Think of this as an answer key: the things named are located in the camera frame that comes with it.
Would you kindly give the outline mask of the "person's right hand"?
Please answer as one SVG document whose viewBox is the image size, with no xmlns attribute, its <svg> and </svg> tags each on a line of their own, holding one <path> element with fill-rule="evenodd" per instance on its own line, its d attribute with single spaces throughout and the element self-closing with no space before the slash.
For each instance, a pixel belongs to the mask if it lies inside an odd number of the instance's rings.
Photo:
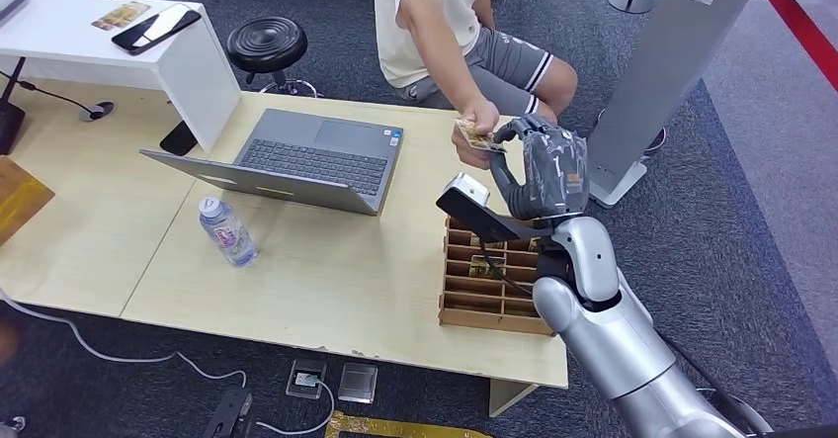
<svg viewBox="0 0 838 438">
<path fill-rule="evenodd" d="M 472 121 L 475 124 L 475 130 L 480 134 L 493 132 L 500 119 L 495 105 L 480 94 L 458 105 L 457 110 L 462 119 Z M 453 128 L 452 143 L 461 162 L 482 170 L 489 168 L 488 154 L 471 147 L 458 126 Z"/>
</svg>

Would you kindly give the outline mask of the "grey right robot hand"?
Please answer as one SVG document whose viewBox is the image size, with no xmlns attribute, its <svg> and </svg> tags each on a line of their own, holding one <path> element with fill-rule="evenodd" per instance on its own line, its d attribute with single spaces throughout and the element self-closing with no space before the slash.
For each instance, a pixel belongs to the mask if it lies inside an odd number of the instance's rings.
<svg viewBox="0 0 838 438">
<path fill-rule="evenodd" d="M 503 153 L 489 155 L 490 172 L 510 215 L 531 220 L 583 214 L 590 193 L 586 139 L 538 114 L 515 118 L 489 136 L 497 144 L 515 138 L 522 143 L 523 185 Z"/>
</svg>

